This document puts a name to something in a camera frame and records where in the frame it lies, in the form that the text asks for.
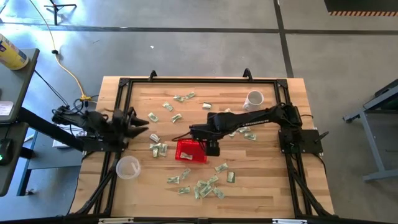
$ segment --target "dollar bill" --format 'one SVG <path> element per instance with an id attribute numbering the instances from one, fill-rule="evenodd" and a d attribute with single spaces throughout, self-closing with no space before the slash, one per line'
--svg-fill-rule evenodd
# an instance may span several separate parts
<path id="1" fill-rule="evenodd" d="M 160 149 L 162 147 L 162 143 L 157 143 L 157 144 L 149 144 L 149 149 Z"/>
<path id="2" fill-rule="evenodd" d="M 257 136 L 255 134 L 253 134 L 253 133 L 244 133 L 243 137 L 245 139 L 252 140 L 252 141 L 255 141 L 256 138 L 257 138 Z"/>
<path id="3" fill-rule="evenodd" d="M 159 156 L 159 149 L 154 149 L 152 152 L 154 153 L 154 158 Z"/>
<path id="4" fill-rule="evenodd" d="M 163 143 L 159 148 L 159 155 L 166 157 L 166 152 L 167 152 L 167 144 Z"/>
<path id="5" fill-rule="evenodd" d="M 191 172 L 191 169 L 189 169 L 189 168 L 186 168 L 185 170 L 184 170 L 184 172 L 182 172 L 182 174 L 181 174 L 181 179 L 185 179 L 185 178 L 187 178 L 187 176 L 188 176 L 188 174 Z"/>
<path id="6" fill-rule="evenodd" d="M 228 134 L 231 138 L 233 138 L 236 134 L 236 131 L 232 132 L 231 134 Z"/>
<path id="7" fill-rule="evenodd" d="M 184 102 L 184 98 L 182 98 L 181 96 L 178 96 L 178 95 L 175 95 L 174 97 L 173 97 L 173 99 L 175 99 L 175 100 L 177 100 L 177 101 L 179 101 L 179 102 Z"/>
<path id="8" fill-rule="evenodd" d="M 210 179 L 207 181 L 207 183 L 210 185 L 218 180 L 218 177 L 214 175 L 213 177 L 210 177 Z"/>
<path id="9" fill-rule="evenodd" d="M 192 156 L 192 155 L 188 155 L 188 154 L 185 153 L 185 152 L 181 152 L 180 157 L 181 157 L 182 159 L 189 159 L 189 160 L 192 160 L 192 159 L 193 159 L 193 156 Z"/>
<path id="10" fill-rule="evenodd" d="M 238 131 L 243 134 L 250 131 L 249 127 L 238 128 Z"/>
<path id="11" fill-rule="evenodd" d="M 153 122 L 155 122 L 155 123 L 159 120 L 159 118 L 156 117 L 156 115 L 155 115 L 154 113 L 152 113 L 152 112 L 150 112 L 150 113 L 148 114 L 148 117 L 149 117 L 149 119 L 150 119 L 151 121 L 153 121 Z"/>
<path id="12" fill-rule="evenodd" d="M 199 191 L 199 194 L 200 194 L 201 197 L 204 198 L 211 192 L 211 190 L 212 190 L 212 187 L 211 187 L 210 184 L 208 184 L 206 187 L 204 187 L 203 189 L 201 189 Z"/>
<path id="13" fill-rule="evenodd" d="M 228 171 L 228 174 L 226 175 L 226 181 L 228 183 L 235 183 L 235 173 Z"/>
<path id="14" fill-rule="evenodd" d="M 182 187 L 178 190 L 178 194 L 186 194 L 191 192 L 191 187 Z"/>
<path id="15" fill-rule="evenodd" d="M 190 92 L 188 95 L 185 96 L 186 100 L 189 100 L 190 98 L 195 96 L 195 92 Z"/>
<path id="16" fill-rule="evenodd" d="M 202 108 L 205 110 L 210 110 L 211 109 L 211 103 L 203 103 Z"/>
<path id="17" fill-rule="evenodd" d="M 204 188 L 207 186 L 207 182 L 203 181 L 203 180 L 198 180 L 197 186 L 199 188 Z"/>
<path id="18" fill-rule="evenodd" d="M 160 140 L 160 138 L 156 134 L 150 134 L 149 138 L 150 138 L 150 140 L 152 140 L 156 143 L 158 143 Z"/>
<path id="19" fill-rule="evenodd" d="M 167 178 L 167 183 L 169 183 L 169 184 L 179 184 L 180 183 L 180 176 Z"/>
<path id="20" fill-rule="evenodd" d="M 217 187 L 213 189 L 213 193 L 217 195 L 219 199 L 223 199 L 225 197 L 224 193 Z"/>
<path id="21" fill-rule="evenodd" d="M 195 199 L 199 199 L 200 195 L 199 195 L 199 187 L 198 186 L 194 186 L 193 187 L 193 191 L 195 193 Z"/>
<path id="22" fill-rule="evenodd" d="M 218 167 L 214 168 L 217 172 L 217 174 L 219 174 L 221 171 L 228 169 L 228 165 L 226 163 L 219 165 Z"/>
<path id="23" fill-rule="evenodd" d="M 172 111 L 173 110 L 173 106 L 170 105 L 170 103 L 168 103 L 168 102 L 165 102 L 163 104 L 163 107 L 166 108 L 168 111 Z"/>
<path id="24" fill-rule="evenodd" d="M 181 114 L 177 114 L 175 116 L 172 117 L 172 122 L 174 123 L 176 120 L 182 118 Z"/>

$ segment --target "gray floor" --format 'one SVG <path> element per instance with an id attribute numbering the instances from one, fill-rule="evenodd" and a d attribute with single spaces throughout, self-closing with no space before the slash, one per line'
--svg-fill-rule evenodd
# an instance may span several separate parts
<path id="1" fill-rule="evenodd" d="M 52 15 L 34 1 L 49 22 Z M 76 2 L 62 9 L 63 25 L 101 27 L 277 28 L 272 0 L 57 1 Z M 330 17 L 322 0 L 280 0 L 286 29 L 397 30 L 398 17 Z M 3 22 L 42 24 L 28 1 L 9 0 Z M 0 26 L 20 48 L 41 50 L 37 70 L 68 100 L 80 93 L 75 82 L 55 63 L 48 32 L 36 26 Z M 216 34 L 156 32 L 53 32 L 63 64 L 73 71 L 88 95 L 100 90 L 104 75 L 241 76 L 249 67 L 255 77 L 286 77 L 278 34 Z M 288 35 L 295 77 L 305 79 L 315 125 L 330 131 L 323 140 L 328 182 L 337 215 L 397 222 L 398 179 L 365 184 L 362 175 L 376 171 L 359 122 L 341 117 L 360 108 L 371 95 L 396 79 L 397 36 Z M 45 119 L 61 104 L 38 77 L 24 106 Z M 0 204 L 0 220 L 48 217 L 67 213 L 79 167 L 35 170 L 28 188 L 38 194 L 17 198 L 20 160 L 9 194 Z"/>

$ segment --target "red plastic container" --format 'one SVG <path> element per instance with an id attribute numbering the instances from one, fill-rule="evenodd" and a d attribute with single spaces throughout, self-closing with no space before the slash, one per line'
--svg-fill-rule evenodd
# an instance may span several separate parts
<path id="1" fill-rule="evenodd" d="M 181 153 L 185 152 L 192 155 L 192 160 L 181 158 Z M 192 139 L 181 139 L 177 141 L 177 150 L 175 151 L 175 160 L 206 163 L 206 152 L 200 147 L 198 141 Z"/>

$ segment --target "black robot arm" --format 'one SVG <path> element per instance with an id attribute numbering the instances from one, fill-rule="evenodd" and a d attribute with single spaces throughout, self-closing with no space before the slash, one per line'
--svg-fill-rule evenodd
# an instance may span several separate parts
<path id="1" fill-rule="evenodd" d="M 219 156 L 220 147 L 218 140 L 234 132 L 238 128 L 264 123 L 277 123 L 280 125 L 279 140 L 284 152 L 297 152 L 302 144 L 312 144 L 316 147 L 319 138 L 317 130 L 303 130 L 299 110 L 292 104 L 279 103 L 271 108 L 243 114 L 233 113 L 208 113 L 206 124 L 190 126 L 192 139 L 204 141 L 207 156 Z"/>
<path id="2" fill-rule="evenodd" d="M 133 107 L 126 114 L 114 110 L 112 118 L 97 111 L 71 112 L 61 106 L 54 111 L 52 121 L 56 124 L 74 125 L 87 132 L 86 136 L 78 136 L 81 151 L 117 152 L 128 146 L 128 140 L 148 130 L 143 125 L 149 124 L 136 117 Z"/>

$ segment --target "butcher block tabletop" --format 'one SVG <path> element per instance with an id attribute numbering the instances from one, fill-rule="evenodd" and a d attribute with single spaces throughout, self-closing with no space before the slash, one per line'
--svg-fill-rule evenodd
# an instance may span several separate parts
<path id="1" fill-rule="evenodd" d="M 104 77 L 96 109 L 113 109 L 120 77 Z M 311 114 L 304 80 L 288 78 L 290 99 L 300 114 Z M 233 138 L 225 136 L 220 143 L 220 156 L 207 157 L 206 164 L 175 160 L 177 143 L 172 139 L 189 131 L 191 124 L 206 123 L 207 110 L 204 102 L 213 105 L 211 112 L 223 112 L 230 108 L 233 113 L 244 113 L 242 105 L 251 90 L 264 95 L 262 108 L 276 104 L 274 87 L 270 84 L 253 83 L 135 83 L 130 106 L 137 117 L 148 121 L 154 113 L 159 121 L 150 121 L 149 130 L 131 140 L 123 156 L 134 156 L 141 164 L 141 174 L 132 180 L 118 178 L 113 200 L 112 217 L 208 217 L 208 218 L 290 218 L 294 217 L 290 196 L 286 161 L 280 153 L 277 132 L 279 125 L 268 123 L 251 126 L 256 141 L 243 138 L 237 133 Z M 174 95 L 194 91 L 196 95 L 180 103 Z M 127 90 L 123 91 L 121 107 Z M 162 105 L 169 102 L 173 111 Z M 171 117 L 180 113 L 182 119 L 175 123 Z M 311 116 L 303 116 L 303 129 L 313 128 Z M 149 136 L 154 133 L 160 142 L 168 145 L 167 156 L 153 158 Z M 330 213 L 333 213 L 328 183 L 323 165 L 311 154 L 303 154 L 303 164 L 308 188 Z M 81 166 L 76 196 L 71 212 L 77 211 L 88 200 L 100 180 L 104 153 L 95 152 Z M 215 167 L 227 163 L 229 169 L 217 174 L 215 182 L 224 194 L 219 199 L 213 192 L 205 198 L 195 199 L 193 187 L 198 180 L 207 181 L 216 174 Z M 179 184 L 168 184 L 167 178 L 181 175 L 189 167 L 192 171 Z M 235 172 L 235 183 L 226 181 L 227 171 Z M 191 187 L 189 194 L 177 193 L 181 187 Z M 304 210 L 302 193 L 298 190 L 300 208 Z M 107 193 L 104 194 L 103 207 Z"/>

